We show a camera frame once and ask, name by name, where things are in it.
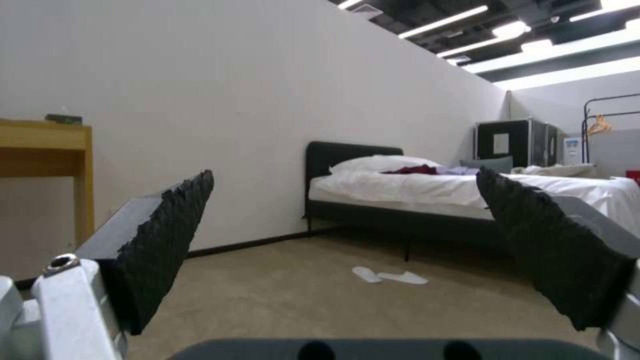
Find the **black textured gripper pad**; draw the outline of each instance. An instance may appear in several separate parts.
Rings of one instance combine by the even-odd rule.
[[[206,170],[157,195],[131,199],[76,251],[98,261],[120,326],[132,335],[142,332],[171,289],[213,182]]]
[[[636,257],[607,246],[542,191],[487,169],[476,182],[507,248],[535,288],[577,330],[604,326],[622,299]]]

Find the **black bed frame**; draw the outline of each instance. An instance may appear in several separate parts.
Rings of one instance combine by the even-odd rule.
[[[404,259],[409,260],[412,239],[425,237],[505,250],[503,237],[493,220],[454,217],[402,211],[372,206],[310,200],[311,179],[330,175],[329,167],[342,161],[373,155],[403,155],[397,147],[353,145],[348,143],[311,142],[307,146],[305,165],[305,218],[311,233],[312,219],[392,231],[403,234]]]

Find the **white pillow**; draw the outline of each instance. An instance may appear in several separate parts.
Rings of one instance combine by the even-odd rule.
[[[402,155],[374,155],[364,158],[355,158],[347,161],[343,161],[329,168],[329,172],[336,174],[338,172],[354,172],[354,171],[366,171],[366,172],[386,172],[400,170],[403,167],[419,167],[421,165],[428,165],[430,167],[442,166],[435,161],[414,158],[412,156]]]

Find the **clothes hanger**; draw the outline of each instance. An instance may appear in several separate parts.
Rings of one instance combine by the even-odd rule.
[[[589,127],[589,130],[587,130],[587,134],[591,136],[599,133],[607,133],[611,131],[612,128],[613,127],[610,125],[610,123],[608,123],[604,119],[603,115],[598,115],[596,117],[596,122],[591,125],[591,127]]]

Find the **black baseboard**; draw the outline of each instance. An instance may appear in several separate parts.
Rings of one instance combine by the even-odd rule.
[[[247,249],[247,248],[250,248],[250,247],[268,245],[268,244],[277,243],[277,242],[285,241],[285,240],[293,240],[293,239],[305,238],[305,237],[308,237],[308,236],[322,235],[322,234],[327,234],[327,233],[334,232],[334,231],[342,229],[342,228],[343,228],[342,226],[329,227],[327,229],[313,230],[313,231],[311,231],[311,233],[304,231],[302,233],[294,233],[294,234],[286,234],[286,235],[281,235],[281,236],[274,236],[272,238],[252,240],[252,241],[247,241],[247,242],[244,242],[244,243],[236,243],[236,244],[223,245],[223,246],[218,246],[218,247],[209,247],[209,248],[206,248],[206,249],[189,251],[189,253],[187,254],[187,258],[188,259],[190,259],[190,258],[199,258],[200,256],[214,255],[214,254],[220,254],[222,252],[229,252],[229,251],[234,251],[234,250]],[[15,287],[18,288],[18,290],[29,290],[33,286],[33,283],[35,281],[36,281],[36,278],[34,277],[34,278],[31,278],[31,279],[18,280],[16,282],[14,282],[14,284],[15,284]]]

